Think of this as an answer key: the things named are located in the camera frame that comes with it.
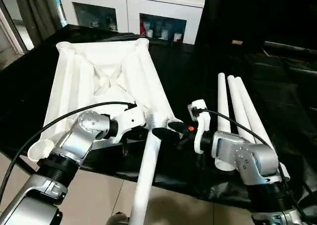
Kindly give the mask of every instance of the black tablecloth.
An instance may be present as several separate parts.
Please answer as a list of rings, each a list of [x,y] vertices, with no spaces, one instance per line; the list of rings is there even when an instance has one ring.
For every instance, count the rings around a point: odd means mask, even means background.
[[[58,59],[56,43],[95,42],[114,35],[67,25],[0,72],[0,150],[16,152],[43,126]],[[150,41],[149,51],[175,116],[188,124],[193,125],[187,111],[192,101],[204,99],[210,110],[216,110],[219,72],[241,76],[291,175],[296,199],[306,212],[316,214],[302,187],[306,181],[313,191],[317,189],[316,62],[154,40]],[[211,127],[216,128],[216,118],[212,118]],[[144,145],[129,144],[125,156],[121,147],[92,151],[83,169],[136,181]],[[210,155],[196,154],[193,146],[178,150],[163,142],[153,185],[207,201],[250,208],[237,172],[219,171]]]

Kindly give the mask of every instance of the cabinet door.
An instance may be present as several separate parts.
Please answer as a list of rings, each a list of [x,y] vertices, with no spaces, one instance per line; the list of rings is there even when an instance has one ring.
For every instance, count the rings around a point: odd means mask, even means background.
[[[126,0],[61,0],[69,24],[128,32]]]
[[[194,44],[203,9],[151,0],[127,0],[129,32]]]

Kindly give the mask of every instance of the red bottle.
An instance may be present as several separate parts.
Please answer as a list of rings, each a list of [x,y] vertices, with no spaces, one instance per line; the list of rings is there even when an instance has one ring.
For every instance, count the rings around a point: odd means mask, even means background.
[[[143,19],[140,19],[140,34],[141,35],[145,35],[146,34],[145,28],[143,26]]]

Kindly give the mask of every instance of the pvc pipe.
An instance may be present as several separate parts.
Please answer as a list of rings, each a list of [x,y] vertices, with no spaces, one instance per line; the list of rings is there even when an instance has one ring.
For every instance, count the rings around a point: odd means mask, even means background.
[[[218,74],[218,113],[222,113],[223,115],[229,117],[226,79],[224,73]],[[218,130],[231,132],[230,122],[218,116]]]
[[[230,95],[231,95],[231,101],[233,105],[233,111],[234,111],[234,116],[236,118],[236,121],[245,126],[247,129],[250,128],[250,124],[248,121],[248,117],[246,112],[244,111],[244,107],[240,98],[239,90],[237,89],[236,86],[236,80],[233,75],[228,76],[228,84],[229,84],[229,90],[230,90]],[[242,128],[238,127],[238,132],[241,137],[244,137],[251,143],[255,143],[254,137],[248,133],[247,131],[243,130]]]
[[[227,98],[226,79],[224,73],[218,74],[218,112],[229,117],[229,107]],[[230,122],[218,116],[218,130],[231,132]],[[232,165],[215,158],[214,165],[223,171],[235,170]]]
[[[158,113],[150,115],[149,133],[143,153],[139,178],[134,195],[130,225],[142,225],[150,197],[151,186],[159,154],[161,140],[152,134],[156,127],[166,127],[167,119]]]
[[[240,98],[242,100],[243,107],[244,107],[244,110],[247,114],[248,121],[249,121],[249,124],[250,124],[252,131],[255,132],[259,137],[261,137],[275,151],[273,144],[272,144],[270,138],[268,137],[268,134],[267,134],[267,132],[262,124],[262,121],[257,113],[257,110],[252,103],[252,100],[248,94],[248,91],[247,91],[245,85],[243,84],[242,79],[240,77],[236,77],[235,80],[236,80],[236,86],[239,90]],[[255,138],[255,141],[256,141],[256,143],[259,143],[259,144],[262,143],[257,138]],[[287,172],[285,165],[282,163],[280,163],[280,164],[281,164],[281,167],[282,167],[283,172],[285,174],[285,177],[290,178],[290,175]]]

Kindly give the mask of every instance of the wall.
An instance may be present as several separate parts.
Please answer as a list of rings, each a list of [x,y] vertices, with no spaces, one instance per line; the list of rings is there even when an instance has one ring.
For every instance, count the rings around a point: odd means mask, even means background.
[[[12,19],[22,20],[16,0],[3,0],[3,2]]]

